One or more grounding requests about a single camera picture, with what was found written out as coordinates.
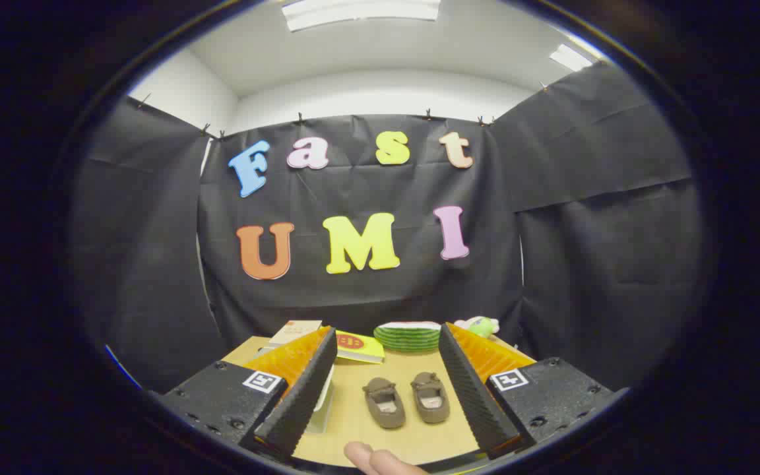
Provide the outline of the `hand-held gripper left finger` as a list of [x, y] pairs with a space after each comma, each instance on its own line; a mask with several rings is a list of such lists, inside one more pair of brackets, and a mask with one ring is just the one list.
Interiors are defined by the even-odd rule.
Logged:
[[218, 444], [289, 458], [336, 355], [335, 329], [320, 327], [246, 364], [216, 361], [156, 399]]

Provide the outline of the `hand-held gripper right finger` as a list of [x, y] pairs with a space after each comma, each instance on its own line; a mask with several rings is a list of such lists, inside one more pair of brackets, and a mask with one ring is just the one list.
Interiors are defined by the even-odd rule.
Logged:
[[480, 451], [495, 459], [567, 435], [621, 400], [559, 357], [533, 361], [447, 323], [439, 352]]

